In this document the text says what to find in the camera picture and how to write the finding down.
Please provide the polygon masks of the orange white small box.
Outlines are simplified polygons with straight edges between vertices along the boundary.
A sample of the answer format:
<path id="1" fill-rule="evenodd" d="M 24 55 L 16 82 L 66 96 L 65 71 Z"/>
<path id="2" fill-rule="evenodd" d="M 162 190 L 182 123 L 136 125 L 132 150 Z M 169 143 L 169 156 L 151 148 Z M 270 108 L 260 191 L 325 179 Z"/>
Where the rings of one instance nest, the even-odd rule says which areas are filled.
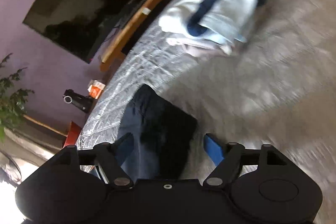
<path id="1" fill-rule="evenodd" d="M 98 99 L 105 89 L 105 84 L 99 80 L 91 80 L 88 85 L 88 93 L 93 99 Z"/>

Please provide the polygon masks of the navy jacket with orange stripe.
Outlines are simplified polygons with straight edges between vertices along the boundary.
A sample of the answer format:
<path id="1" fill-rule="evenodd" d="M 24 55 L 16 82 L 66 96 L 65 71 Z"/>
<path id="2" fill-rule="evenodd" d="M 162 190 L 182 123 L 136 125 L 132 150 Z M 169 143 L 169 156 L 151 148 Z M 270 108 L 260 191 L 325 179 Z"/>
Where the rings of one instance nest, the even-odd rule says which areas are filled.
<path id="1" fill-rule="evenodd" d="M 128 102 L 118 136 L 131 133 L 134 150 L 122 168 L 133 180 L 177 180 L 189 156 L 197 120 L 143 84 Z"/>

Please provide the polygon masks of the red plant pot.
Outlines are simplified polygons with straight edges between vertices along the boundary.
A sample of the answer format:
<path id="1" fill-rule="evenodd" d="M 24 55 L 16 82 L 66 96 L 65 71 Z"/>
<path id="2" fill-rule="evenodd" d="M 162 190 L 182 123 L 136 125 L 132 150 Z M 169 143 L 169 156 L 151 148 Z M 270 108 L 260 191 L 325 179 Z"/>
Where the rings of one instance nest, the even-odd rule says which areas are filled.
<path id="1" fill-rule="evenodd" d="M 63 143 L 63 148 L 69 145 L 75 145 L 79 135 L 82 131 L 82 128 L 76 124 L 74 121 L 70 122 L 69 128 L 67 130 L 66 139 Z"/>

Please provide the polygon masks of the black cylindrical speaker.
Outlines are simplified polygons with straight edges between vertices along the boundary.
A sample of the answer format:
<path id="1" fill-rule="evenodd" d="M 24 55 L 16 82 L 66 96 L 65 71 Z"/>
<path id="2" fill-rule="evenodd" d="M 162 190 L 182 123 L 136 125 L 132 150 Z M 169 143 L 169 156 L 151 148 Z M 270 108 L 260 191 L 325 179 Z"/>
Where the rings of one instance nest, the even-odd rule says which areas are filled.
<path id="1" fill-rule="evenodd" d="M 64 92 L 63 101 L 66 104 L 74 105 L 84 113 L 89 113 L 89 110 L 93 105 L 93 98 L 91 96 L 83 96 L 75 93 L 72 89 L 67 89 Z"/>

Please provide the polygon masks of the green potted plant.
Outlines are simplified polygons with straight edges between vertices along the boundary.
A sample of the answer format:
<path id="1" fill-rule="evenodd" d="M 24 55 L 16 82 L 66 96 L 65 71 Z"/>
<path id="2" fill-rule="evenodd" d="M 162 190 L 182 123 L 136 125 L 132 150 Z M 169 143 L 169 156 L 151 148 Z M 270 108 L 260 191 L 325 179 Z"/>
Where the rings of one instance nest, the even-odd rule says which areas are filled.
<path id="1" fill-rule="evenodd" d="M 15 83 L 21 80 L 25 69 L 27 67 L 8 76 L 1 76 L 1 141 L 5 137 L 5 129 L 15 129 L 21 125 L 29 95 L 35 93 L 31 89 L 15 89 Z"/>

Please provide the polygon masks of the grey quilted bedspread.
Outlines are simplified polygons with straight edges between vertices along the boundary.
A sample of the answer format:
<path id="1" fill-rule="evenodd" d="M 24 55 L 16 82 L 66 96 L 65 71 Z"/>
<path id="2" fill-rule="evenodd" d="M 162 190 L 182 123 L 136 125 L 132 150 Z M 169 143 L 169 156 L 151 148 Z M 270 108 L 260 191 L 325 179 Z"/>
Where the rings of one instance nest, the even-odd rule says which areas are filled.
<path id="1" fill-rule="evenodd" d="M 147 84 L 198 121 L 183 178 L 213 170 L 206 133 L 247 148 L 270 143 L 321 188 L 315 222 L 335 223 L 335 0 L 268 0 L 248 42 L 228 57 L 192 57 L 167 37 L 154 22 L 136 42 L 78 147 L 115 141 L 126 104 Z"/>

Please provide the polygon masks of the pile of folded clothes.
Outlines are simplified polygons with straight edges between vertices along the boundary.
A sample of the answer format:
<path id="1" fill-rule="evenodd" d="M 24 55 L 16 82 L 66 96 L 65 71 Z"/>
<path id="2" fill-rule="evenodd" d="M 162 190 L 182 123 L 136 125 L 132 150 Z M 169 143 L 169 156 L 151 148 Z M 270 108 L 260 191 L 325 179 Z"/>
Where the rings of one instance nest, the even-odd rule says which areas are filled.
<path id="1" fill-rule="evenodd" d="M 229 56 L 245 43 L 268 0 L 172 0 L 158 25 L 193 57 Z"/>

